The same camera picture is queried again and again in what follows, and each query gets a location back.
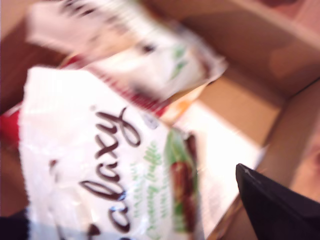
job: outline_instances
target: cardboard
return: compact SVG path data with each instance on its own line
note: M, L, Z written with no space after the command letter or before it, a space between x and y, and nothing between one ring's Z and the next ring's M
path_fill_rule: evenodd
M1 15L2 113L22 99L29 67L58 65L64 57L24 42L22 20L27 5L34 1L1 2L5 13ZM302 156L320 113L320 37L259 2L147 1L202 35L227 57L229 69L204 89L199 101L257 145L268 145L257 170L290 187L296 169L304 162ZM14 14L7 14L4 8ZM6 157L2 148L1 156ZM6 171L8 164L2 162L1 171ZM18 165L10 168L20 172ZM17 186L23 187L22 179L11 179L20 181ZM228 211L226 216L232 216L232 220L223 218L209 240L224 233L222 239L226 240L257 239L246 211L239 200L236 202L237 207L231 208L238 212ZM7 204L11 210L6 215L21 210L23 205L10 201Z

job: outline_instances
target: snack bar wrapper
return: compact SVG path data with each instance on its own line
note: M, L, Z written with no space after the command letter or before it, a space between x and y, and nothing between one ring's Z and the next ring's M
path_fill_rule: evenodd
M85 70L33 67L19 115L31 240L204 239L195 138Z
M198 36L136 0L38 2L30 9L27 41L76 54L78 66L110 85L162 102L226 69Z

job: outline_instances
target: white wrapper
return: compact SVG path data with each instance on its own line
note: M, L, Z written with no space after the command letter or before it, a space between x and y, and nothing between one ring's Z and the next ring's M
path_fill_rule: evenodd
M153 99L212 82L226 69L194 33L156 20L134 0L42 1L32 6L28 25L30 43L81 54L88 69Z
M24 92L19 151L29 239L194 238L174 217L181 189L172 191L169 172L184 168L181 159L196 171L173 146L176 133L84 70L34 67Z

